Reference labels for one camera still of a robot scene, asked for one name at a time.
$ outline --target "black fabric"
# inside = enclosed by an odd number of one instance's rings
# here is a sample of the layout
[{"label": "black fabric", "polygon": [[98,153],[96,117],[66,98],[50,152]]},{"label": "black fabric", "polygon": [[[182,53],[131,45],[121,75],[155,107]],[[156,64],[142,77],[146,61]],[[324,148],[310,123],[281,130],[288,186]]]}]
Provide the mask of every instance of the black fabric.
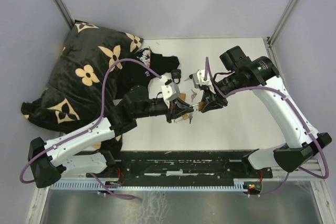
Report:
[{"label": "black fabric", "polygon": [[[22,114],[37,126],[69,133],[98,117],[101,88],[108,68],[118,59],[134,58],[143,39],[84,22],[76,23],[65,41],[47,89],[33,102],[24,102]],[[113,107],[122,64],[110,72],[105,110]]]},{"label": "black fabric", "polygon": [[107,150],[114,159],[118,158],[122,147],[122,136],[119,140],[116,138],[101,142],[100,150]]},{"label": "black fabric", "polygon": [[[173,69],[177,69],[180,65],[178,57],[163,57],[161,54],[153,53],[150,48],[139,50],[130,57],[141,61],[159,75],[170,73]],[[141,67],[139,64],[126,62],[120,71],[117,94],[115,98],[122,99],[123,96],[135,85],[147,87],[153,78],[155,78],[155,75]]]}]

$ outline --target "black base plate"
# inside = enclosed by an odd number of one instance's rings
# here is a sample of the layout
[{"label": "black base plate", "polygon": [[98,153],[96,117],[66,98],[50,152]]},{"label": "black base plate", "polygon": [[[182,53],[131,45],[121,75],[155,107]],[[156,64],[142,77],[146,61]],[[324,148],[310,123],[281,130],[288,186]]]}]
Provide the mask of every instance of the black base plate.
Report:
[{"label": "black base plate", "polygon": [[[242,161],[250,152],[120,152],[115,157],[117,166],[99,177],[118,177],[116,169],[120,168],[124,186],[232,186],[234,178],[260,178],[259,170]],[[262,169],[262,173],[263,178],[272,178],[270,168]]]}]

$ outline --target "pillow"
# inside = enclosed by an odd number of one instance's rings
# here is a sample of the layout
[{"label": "pillow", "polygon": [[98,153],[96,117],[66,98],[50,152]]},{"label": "pillow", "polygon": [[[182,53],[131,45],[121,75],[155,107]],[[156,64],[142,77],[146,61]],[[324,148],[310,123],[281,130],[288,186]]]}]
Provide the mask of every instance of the pillow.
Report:
[{"label": "pillow", "polygon": [[[132,34],[75,23],[46,90],[32,103],[24,102],[22,114],[37,126],[65,133],[89,124],[100,114],[106,71],[118,59],[133,56],[142,42],[142,38]],[[117,64],[108,76],[106,111],[113,107],[122,68],[122,63]]]}]

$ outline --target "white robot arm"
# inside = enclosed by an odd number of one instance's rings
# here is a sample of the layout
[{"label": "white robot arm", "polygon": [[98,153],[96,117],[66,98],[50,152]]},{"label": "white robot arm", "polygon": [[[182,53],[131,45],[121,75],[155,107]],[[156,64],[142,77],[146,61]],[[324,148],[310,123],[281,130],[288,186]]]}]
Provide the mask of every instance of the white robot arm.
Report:
[{"label": "white robot arm", "polygon": [[[318,152],[311,135],[322,148],[331,143],[328,133],[319,133],[303,116],[289,96],[278,70],[268,58],[260,57],[251,61],[239,47],[228,50],[220,58],[226,69],[232,72],[221,81],[212,80],[206,70],[193,74],[195,87],[204,91],[198,110],[205,113],[223,108],[227,106],[226,98],[231,94],[251,89],[270,111],[286,140],[282,146],[251,151],[244,157],[251,169],[260,170],[280,166],[287,172],[293,172]],[[189,105],[179,99],[180,91],[172,80],[164,77],[161,81],[164,84],[162,86],[163,98],[149,99],[147,88],[136,86],[125,95],[121,103],[113,107],[102,118],[94,129],[92,126],[96,121],[65,136],[46,142],[41,138],[32,140],[28,160],[50,149],[30,165],[37,187],[49,186],[63,176],[97,174],[109,166],[113,167],[116,163],[109,152],[77,154],[89,146],[133,129],[137,126],[135,120],[137,118],[166,115],[166,120],[171,122],[172,119],[194,111],[194,105]],[[266,90],[266,88],[280,91],[284,96]],[[306,129],[286,100],[291,101],[297,113],[306,122]],[[86,131],[85,134],[58,146],[57,143],[84,131]]]}]

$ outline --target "white table surface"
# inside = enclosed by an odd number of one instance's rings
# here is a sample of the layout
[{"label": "white table surface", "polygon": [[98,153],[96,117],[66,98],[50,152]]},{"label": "white table surface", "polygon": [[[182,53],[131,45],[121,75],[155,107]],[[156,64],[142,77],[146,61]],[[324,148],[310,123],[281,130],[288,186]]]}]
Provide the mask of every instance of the white table surface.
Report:
[{"label": "white table surface", "polygon": [[[164,56],[178,56],[182,70],[180,91],[186,93],[188,103],[191,89],[196,91],[193,104],[201,100],[202,92],[194,89],[191,80],[184,80],[197,69],[204,69],[206,56],[213,74],[226,71],[219,56],[231,47],[240,46],[251,60],[267,56],[261,38],[145,40],[143,47],[146,46]],[[161,91],[158,78],[151,81],[149,90],[150,98]],[[137,119],[138,127],[123,135],[122,150],[248,150],[285,142],[279,126],[251,91],[228,98],[228,106],[223,109],[204,114],[194,112],[193,116],[191,124],[188,120],[168,124],[165,116]]]}]

